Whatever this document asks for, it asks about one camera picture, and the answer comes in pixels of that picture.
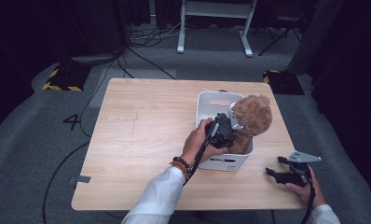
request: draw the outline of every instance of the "white basket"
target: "white basket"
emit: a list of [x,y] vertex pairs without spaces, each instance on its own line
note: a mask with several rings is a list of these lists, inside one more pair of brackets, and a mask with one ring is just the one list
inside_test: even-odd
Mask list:
[[[225,113],[228,115],[231,104],[235,104],[243,98],[244,97],[242,95],[237,93],[223,91],[201,92],[198,97],[196,126],[199,126],[199,123],[202,119],[214,119],[218,113]],[[201,163],[199,165],[199,168],[220,171],[237,171],[247,160],[252,151],[253,140],[247,147],[246,154],[224,154],[219,156],[212,156],[207,161]]]

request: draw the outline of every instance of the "human hand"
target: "human hand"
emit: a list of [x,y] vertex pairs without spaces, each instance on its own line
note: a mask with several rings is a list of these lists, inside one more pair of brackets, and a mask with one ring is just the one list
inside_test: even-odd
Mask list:
[[[313,201],[313,207],[316,207],[322,204],[327,204],[327,200],[324,198],[322,187],[320,186],[319,181],[316,178],[316,175],[314,174],[311,167],[309,167],[309,169],[310,169],[311,178],[313,180],[313,187],[316,192],[316,197],[314,198],[314,201]],[[307,184],[305,187],[299,187],[298,185],[295,185],[292,183],[286,183],[285,187],[287,187],[289,190],[295,193],[299,198],[301,198],[301,200],[304,203],[309,202],[309,197],[310,197],[310,185],[309,184]]]
[[[205,133],[205,127],[207,124],[212,122],[213,119],[203,119],[200,121],[200,124],[198,128],[194,131],[191,132],[191,134],[187,137],[185,140],[185,145],[183,147],[183,154],[180,156],[186,163],[190,166],[193,167],[195,163],[195,156],[200,150],[200,147],[203,144],[203,141],[206,138],[206,133]],[[207,161],[211,156],[214,155],[222,155],[227,152],[227,148],[216,148],[213,147],[212,145],[208,145],[206,147],[205,152],[203,153],[202,159],[200,162]]]

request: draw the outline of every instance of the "black cable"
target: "black cable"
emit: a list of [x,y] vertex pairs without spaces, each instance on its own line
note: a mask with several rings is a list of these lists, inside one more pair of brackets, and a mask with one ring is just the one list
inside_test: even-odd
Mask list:
[[117,63],[118,63],[118,66],[122,69],[122,71],[124,71],[126,74],[128,74],[128,76],[130,76],[131,78],[135,78],[133,75],[131,75],[125,68],[123,68],[121,66],[121,64],[119,63],[119,60],[117,58]]
[[123,217],[118,217],[118,216],[115,216],[115,215],[113,215],[113,214],[110,214],[109,212],[105,212],[107,215],[109,215],[110,217],[115,217],[115,218],[124,218],[125,216],[123,216]]
[[172,79],[176,79],[175,77],[173,77],[171,74],[167,73],[165,70],[163,70],[161,67],[159,67],[158,65],[156,65],[155,63],[147,60],[146,58],[142,57],[141,55],[139,55],[138,53],[136,53],[135,51],[133,51],[130,47],[127,47],[132,53],[134,53],[136,56],[138,56],[139,58],[149,62],[149,63],[152,63],[155,67],[157,67],[159,70],[161,70],[162,72],[164,72],[166,75],[168,75],[169,77],[171,77]]
[[[174,35],[179,35],[179,33],[176,33],[176,31],[178,31],[180,28],[179,28],[179,24],[173,26],[171,29],[169,30],[165,30],[165,31],[161,31],[161,32],[158,32],[158,33],[155,33],[155,34],[152,34],[156,29],[153,29],[150,34],[148,35],[145,35],[143,31],[142,32],[142,35],[136,35],[135,37],[131,37],[131,46],[132,47],[135,47],[135,48],[143,48],[143,47],[153,47],[157,44],[159,44],[162,40],[166,40],[166,39],[169,39],[171,38],[172,36]],[[144,40],[144,43],[143,44],[140,44],[140,43],[135,43],[135,42],[132,42],[135,41],[135,40],[139,40],[139,39],[143,39]],[[151,45],[148,45],[148,43],[150,43],[151,41],[153,40],[157,40],[157,43],[154,43],[154,44],[151,44]]]
[[209,217],[204,217],[204,218],[200,218],[201,220],[203,220],[203,223],[205,222],[208,222],[208,223],[215,223],[215,224],[221,224],[222,222],[218,222],[218,221],[214,221],[212,220],[211,218]]
[[81,123],[83,122],[83,121],[82,121],[83,113],[84,113],[85,109],[87,108],[89,102],[93,99],[93,97],[94,97],[94,96],[96,95],[96,93],[98,92],[98,89],[102,86],[102,83],[104,82],[104,80],[105,80],[106,77],[107,77],[107,72],[109,71],[109,69],[110,69],[110,67],[112,66],[113,62],[114,62],[114,60],[113,60],[113,61],[110,63],[110,65],[107,67],[106,72],[104,73],[104,77],[103,77],[101,83],[99,83],[98,88],[96,88],[96,91],[93,93],[92,97],[89,98],[89,100],[87,101],[86,105],[84,106],[84,108],[83,108],[83,110],[81,111],[81,114],[80,114],[80,122],[79,122],[79,124],[80,124],[81,131],[83,132],[84,135],[86,135],[86,136],[88,136],[88,137],[91,137],[91,135],[87,134],[87,133],[84,131],[83,126],[82,126],[82,124],[81,124]]
[[131,30],[130,31],[130,36],[135,36],[135,37],[144,36],[144,30]]
[[276,224],[275,211],[270,210],[270,214],[272,215],[272,222],[273,222],[273,224]]
[[308,222],[308,219],[310,217],[310,212],[311,212],[311,209],[312,209],[312,206],[313,206],[314,197],[316,196],[316,191],[313,187],[313,180],[310,178],[308,180],[308,182],[309,182],[309,185],[310,185],[310,196],[309,196],[309,201],[308,201],[308,209],[307,209],[307,212],[306,212],[304,218],[302,219],[301,224],[306,224]]
[[128,67],[128,63],[127,63],[127,60],[125,60],[125,52],[122,54],[122,60],[123,60],[124,63],[125,63],[125,69],[127,69],[127,67]]
[[60,165],[57,167],[57,169],[55,169],[55,172],[54,174],[51,176],[51,179],[49,180],[48,182],[48,185],[47,185],[47,188],[46,188],[46,193],[44,194],[44,199],[43,199],[43,205],[42,205],[42,208],[41,208],[41,212],[42,212],[42,216],[43,216],[43,223],[44,224],[47,224],[47,215],[46,215],[46,202],[47,202],[47,197],[48,197],[48,191],[49,191],[49,188],[51,187],[51,184],[52,184],[52,181],[54,180],[55,178],[55,175],[58,173],[58,171],[61,169],[61,167],[63,166],[63,164],[67,161],[67,159],[69,159],[73,154],[75,154],[75,152],[77,152],[79,149],[81,149],[82,147],[86,146],[87,144],[89,144],[89,141],[84,143],[83,145],[77,147],[76,149],[74,149],[69,155],[67,155],[60,163]]

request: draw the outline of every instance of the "brown teddy bear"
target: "brown teddy bear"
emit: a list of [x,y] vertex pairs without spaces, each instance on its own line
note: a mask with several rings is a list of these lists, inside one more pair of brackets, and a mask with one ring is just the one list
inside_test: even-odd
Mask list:
[[234,145],[228,149],[228,154],[246,154],[247,147],[254,136],[264,133],[272,123],[270,101],[267,96],[250,95],[239,100],[232,107],[233,113],[241,131],[235,131]]

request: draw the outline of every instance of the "bracelet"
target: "bracelet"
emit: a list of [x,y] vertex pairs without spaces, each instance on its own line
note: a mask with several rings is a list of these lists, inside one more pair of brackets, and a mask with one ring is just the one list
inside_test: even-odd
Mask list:
[[182,172],[183,172],[183,175],[185,176],[185,180],[188,180],[189,179],[189,173],[186,169],[186,167],[179,161],[172,161],[171,163],[172,166],[175,166],[177,168],[179,168]]
[[191,173],[192,168],[189,167],[189,165],[186,163],[185,160],[183,160],[183,158],[181,158],[181,157],[173,157],[173,160],[174,160],[174,161],[179,161],[179,162],[181,162],[181,163],[185,166],[187,172],[188,172],[189,174]]

